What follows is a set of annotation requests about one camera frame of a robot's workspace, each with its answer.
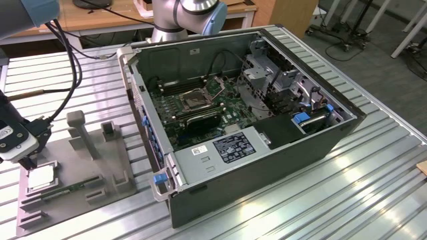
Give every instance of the motherboard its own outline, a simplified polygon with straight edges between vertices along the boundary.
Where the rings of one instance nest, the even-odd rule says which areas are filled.
[[[167,96],[151,92],[175,151],[239,131],[258,120],[238,91],[235,78],[215,76],[205,87],[187,92]]]

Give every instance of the blue latch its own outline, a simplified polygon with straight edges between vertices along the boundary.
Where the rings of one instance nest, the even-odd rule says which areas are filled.
[[[298,113],[294,116],[294,121],[297,122],[297,124],[301,124],[302,122],[308,121],[309,119],[310,119],[310,116],[309,116],[308,112]]]
[[[154,183],[157,185],[163,184],[169,181],[169,175],[166,173],[154,175]]]
[[[329,112],[334,111],[334,106],[332,104],[326,105],[326,108],[328,108]]]
[[[143,118],[142,118],[142,125],[146,127],[147,125],[149,125],[149,117],[147,116],[145,116]]]

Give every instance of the aluminum workbench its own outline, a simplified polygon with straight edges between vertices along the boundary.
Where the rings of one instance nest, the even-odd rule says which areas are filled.
[[[86,112],[89,131],[114,120],[126,137],[139,193],[55,225],[27,239],[426,239],[427,182],[416,167],[427,138],[282,27],[266,29],[368,113],[352,136],[325,159],[276,184],[173,229],[167,204],[149,184],[151,167],[125,91],[117,59],[81,58],[85,79],[54,122],[53,140],[69,137],[66,112]],[[94,48],[91,55],[111,54]],[[65,53],[23,57],[3,68],[7,95],[70,86]],[[30,119],[50,116],[67,93],[18,100]],[[15,239],[19,166],[0,164],[0,239]]]

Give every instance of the wooden desk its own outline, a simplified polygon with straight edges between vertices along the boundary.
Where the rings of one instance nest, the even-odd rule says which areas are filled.
[[[134,0],[114,0],[111,9],[131,18],[154,22],[153,17],[142,18],[134,5]],[[243,18],[242,28],[250,28],[253,26],[257,10],[258,7],[256,5],[250,6],[245,3],[234,4],[229,6],[227,19]],[[59,22],[63,29],[73,32],[78,36],[153,28],[150,24],[129,20],[102,9],[90,13],[90,10],[77,7],[73,0],[61,0]],[[70,43],[78,49],[82,49],[79,38],[70,35],[67,35],[67,37]],[[42,26],[41,28],[35,27],[14,35],[13,37],[0,40],[0,45],[34,42],[55,38],[55,35],[50,32],[47,27]]]
[[[310,20],[320,0],[253,0],[260,6],[254,27],[282,24],[301,39],[310,26]]]

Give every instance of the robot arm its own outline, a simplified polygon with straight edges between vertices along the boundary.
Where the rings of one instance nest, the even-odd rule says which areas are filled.
[[[227,17],[227,5],[219,0],[154,0],[153,11],[153,43],[185,39],[187,30],[203,36],[218,34]]]
[[[0,0],[0,40],[61,15],[59,0]]]

